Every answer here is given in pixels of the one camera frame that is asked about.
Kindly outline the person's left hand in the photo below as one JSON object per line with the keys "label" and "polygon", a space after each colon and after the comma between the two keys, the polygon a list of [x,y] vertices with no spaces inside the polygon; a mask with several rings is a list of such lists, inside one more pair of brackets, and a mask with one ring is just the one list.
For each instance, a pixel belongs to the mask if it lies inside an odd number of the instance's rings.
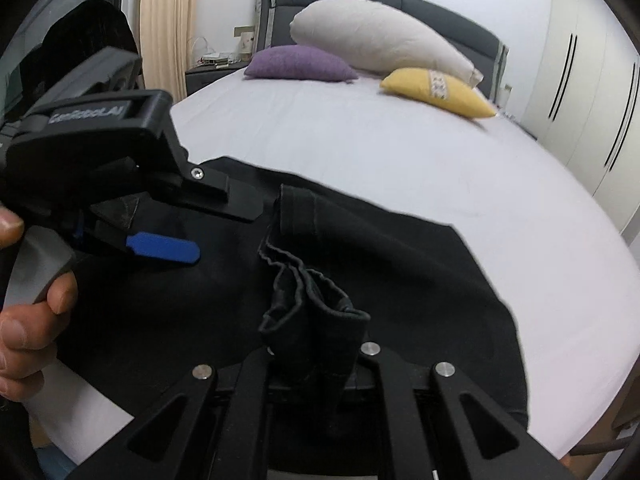
{"label": "person's left hand", "polygon": [[1,396],[21,402],[44,382],[42,370],[54,361],[55,338],[64,330],[77,299],[72,272],[59,276],[38,304],[16,304],[1,312]]}

